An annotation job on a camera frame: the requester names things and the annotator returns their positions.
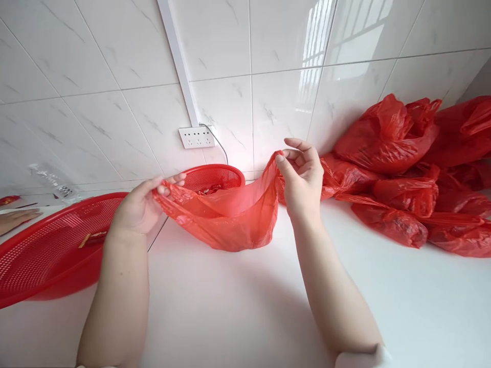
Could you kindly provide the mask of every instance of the countertop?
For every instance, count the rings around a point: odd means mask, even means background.
[[[321,213],[399,367],[491,366],[491,259],[403,247],[347,203]],[[142,367],[326,367],[285,208],[264,248],[213,250],[168,219],[148,255]],[[0,366],[73,366],[94,292],[0,310]]]

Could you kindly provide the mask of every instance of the red basket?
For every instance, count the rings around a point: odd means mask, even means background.
[[[0,244],[0,309],[28,298],[56,299],[95,283],[104,240],[79,246],[88,234],[109,230],[127,194],[83,200]]]
[[[186,170],[185,173],[184,188],[193,192],[204,192],[216,185],[220,185],[220,189],[231,189],[246,185],[244,174],[239,169],[229,165],[202,165]]]

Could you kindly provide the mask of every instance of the power cord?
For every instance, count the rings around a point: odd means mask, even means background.
[[[224,151],[224,154],[225,154],[225,159],[227,160],[227,165],[229,164],[229,157],[227,156],[227,152],[225,150],[225,148],[221,145],[220,141],[218,140],[218,138],[213,134],[213,132],[211,131],[210,129],[210,126],[206,125],[206,124],[203,124],[203,123],[200,123],[199,124],[200,126],[206,126],[208,128],[208,130],[210,131],[211,135],[213,136],[213,138],[216,139],[216,141],[218,142],[218,144],[220,145],[221,149]]]

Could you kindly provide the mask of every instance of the hand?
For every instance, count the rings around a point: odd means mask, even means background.
[[[18,227],[23,222],[32,220],[42,215],[39,209],[12,211],[0,215],[0,235],[8,233],[10,230]]]
[[[276,156],[276,166],[285,178],[285,201],[291,218],[314,216],[319,213],[324,170],[317,150],[297,138],[285,138],[290,147],[285,156]]]
[[[182,187],[185,178],[186,174],[181,173],[168,178],[167,181]],[[114,215],[111,224],[112,233],[118,231],[145,235],[152,230],[163,211],[153,200],[151,191],[157,188],[160,194],[166,195],[168,190],[161,185],[162,180],[161,176],[146,180],[126,196]]]

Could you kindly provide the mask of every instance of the electrical outlet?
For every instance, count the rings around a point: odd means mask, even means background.
[[[185,149],[215,147],[216,141],[206,126],[179,128]]]

